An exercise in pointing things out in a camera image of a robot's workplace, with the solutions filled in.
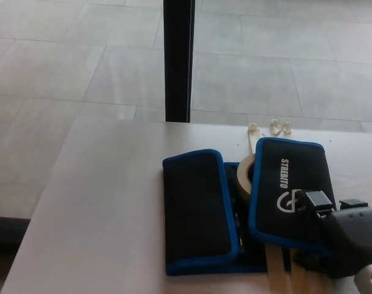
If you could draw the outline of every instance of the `white plastic piece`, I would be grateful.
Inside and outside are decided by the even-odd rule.
[[[278,119],[272,119],[272,121],[270,122],[270,133],[273,136],[277,137],[281,134],[281,132],[284,132],[285,135],[290,135],[292,133],[291,124],[289,123],[289,121],[281,124]]]
[[[372,265],[361,269],[354,278],[360,294],[372,294]]]
[[[255,153],[257,141],[259,140],[259,128],[257,124],[250,124],[248,126],[248,137],[250,138],[251,154]]]

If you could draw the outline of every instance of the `table surface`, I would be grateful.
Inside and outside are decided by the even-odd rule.
[[[372,134],[293,130],[292,138],[325,147],[337,199],[372,206]],[[164,274],[162,160],[203,148],[240,161],[250,153],[247,128],[76,120],[2,294],[269,293],[265,274]],[[357,290],[347,278],[335,293]]]

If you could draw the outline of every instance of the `black pouch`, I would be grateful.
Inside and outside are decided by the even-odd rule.
[[[329,254],[316,219],[301,213],[295,192],[323,191],[335,205],[324,148],[317,143],[261,138],[256,145],[249,229],[265,242]]]
[[[237,166],[211,149],[163,161],[167,275],[267,271],[264,243],[248,230]],[[289,252],[283,256],[289,271]]]

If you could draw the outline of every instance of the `black metal frame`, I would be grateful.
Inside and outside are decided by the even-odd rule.
[[[163,0],[166,121],[190,122],[195,0]]]

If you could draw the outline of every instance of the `masking tape roll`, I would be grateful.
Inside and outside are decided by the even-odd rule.
[[[252,154],[240,162],[236,171],[238,190],[245,202],[249,202],[251,197],[251,181],[248,179],[248,170],[253,164],[254,155]]]

